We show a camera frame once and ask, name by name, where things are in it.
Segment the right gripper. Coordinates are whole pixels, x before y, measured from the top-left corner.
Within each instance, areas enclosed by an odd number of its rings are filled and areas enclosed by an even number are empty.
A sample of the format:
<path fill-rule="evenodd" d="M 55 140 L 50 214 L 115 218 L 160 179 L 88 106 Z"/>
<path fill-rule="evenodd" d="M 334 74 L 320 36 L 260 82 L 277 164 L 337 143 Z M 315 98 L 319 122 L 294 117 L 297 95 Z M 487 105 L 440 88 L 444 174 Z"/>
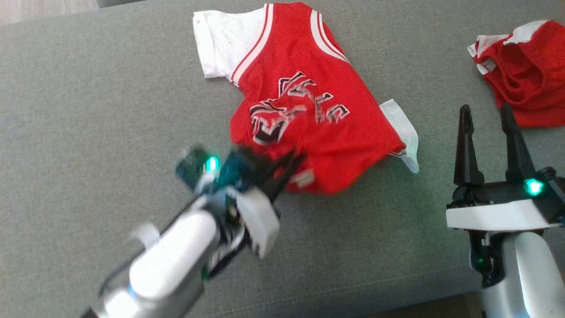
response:
<path fill-rule="evenodd" d="M 501 127 L 506 135 L 506 181 L 484 184 L 475 155 L 474 123 L 469 105 L 460 108 L 454 184 L 458 199 L 448 204 L 447 226 L 478 231 L 527 231 L 559 226 L 565 215 L 549 219 L 535 205 L 542 181 L 533 179 L 535 168 L 512 107 L 501 107 Z"/>

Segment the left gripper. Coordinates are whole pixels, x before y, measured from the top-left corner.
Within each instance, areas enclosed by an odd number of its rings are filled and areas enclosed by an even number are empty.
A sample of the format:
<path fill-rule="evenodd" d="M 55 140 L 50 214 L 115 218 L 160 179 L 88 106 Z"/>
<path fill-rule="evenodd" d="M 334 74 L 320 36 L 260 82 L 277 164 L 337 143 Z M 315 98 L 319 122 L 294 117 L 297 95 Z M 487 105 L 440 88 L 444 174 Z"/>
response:
<path fill-rule="evenodd" d="M 274 248 L 280 231 L 280 220 L 271 202 L 285 189 L 305 158 L 290 151 L 271 158 L 251 148 L 239 148 L 252 176 L 261 176 L 261 190 L 254 186 L 244 192 L 233 186 L 216 184 L 218 171 L 207 172 L 207 208 L 218 224 L 224 241 L 211 255 L 223 260 L 241 245 L 249 244 L 252 252 L 265 258 Z"/>

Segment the red basketball jersey white sleeves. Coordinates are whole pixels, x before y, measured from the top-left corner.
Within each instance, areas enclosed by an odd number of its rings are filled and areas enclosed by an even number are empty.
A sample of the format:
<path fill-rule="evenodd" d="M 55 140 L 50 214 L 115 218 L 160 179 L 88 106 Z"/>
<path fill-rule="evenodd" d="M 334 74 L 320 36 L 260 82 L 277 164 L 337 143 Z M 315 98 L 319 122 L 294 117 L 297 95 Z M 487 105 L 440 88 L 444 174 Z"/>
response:
<path fill-rule="evenodd" d="M 333 195 L 387 156 L 416 174 L 418 134 L 393 99 L 378 103 L 321 13 L 302 2 L 192 16 L 204 77 L 243 94 L 230 121 L 238 146 L 303 161 L 288 190 Z"/>

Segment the red mesh shorts white trim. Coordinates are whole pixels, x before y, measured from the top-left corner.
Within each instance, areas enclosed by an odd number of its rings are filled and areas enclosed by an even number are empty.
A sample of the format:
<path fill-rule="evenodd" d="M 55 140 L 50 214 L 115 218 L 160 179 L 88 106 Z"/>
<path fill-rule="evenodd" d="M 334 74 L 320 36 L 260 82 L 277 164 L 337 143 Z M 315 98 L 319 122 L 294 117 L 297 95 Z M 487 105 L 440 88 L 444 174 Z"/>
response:
<path fill-rule="evenodd" d="M 510 34 L 478 35 L 467 47 L 494 93 L 520 127 L 565 126 L 565 26 L 533 21 Z"/>

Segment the large grey fabric sofa seat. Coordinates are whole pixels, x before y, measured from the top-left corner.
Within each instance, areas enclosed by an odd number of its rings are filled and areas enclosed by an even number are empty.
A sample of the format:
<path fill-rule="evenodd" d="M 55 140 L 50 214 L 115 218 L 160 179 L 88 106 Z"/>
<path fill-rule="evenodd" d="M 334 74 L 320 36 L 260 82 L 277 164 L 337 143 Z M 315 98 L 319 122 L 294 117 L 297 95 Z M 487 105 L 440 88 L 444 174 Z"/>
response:
<path fill-rule="evenodd" d="M 525 23 L 565 24 L 565 0 L 304 0 L 379 102 L 418 132 L 420 172 L 398 158 L 325 197 L 281 195 L 280 236 L 245 249 L 186 318 L 344 318 L 474 292 L 468 236 L 447 228 L 460 107 L 479 169 L 506 171 L 493 93 L 467 46 Z M 225 157 L 242 93 L 203 76 L 200 10 L 261 0 L 146 0 L 0 27 L 0 318 L 79 318 L 100 284 L 192 195 L 182 151 Z"/>

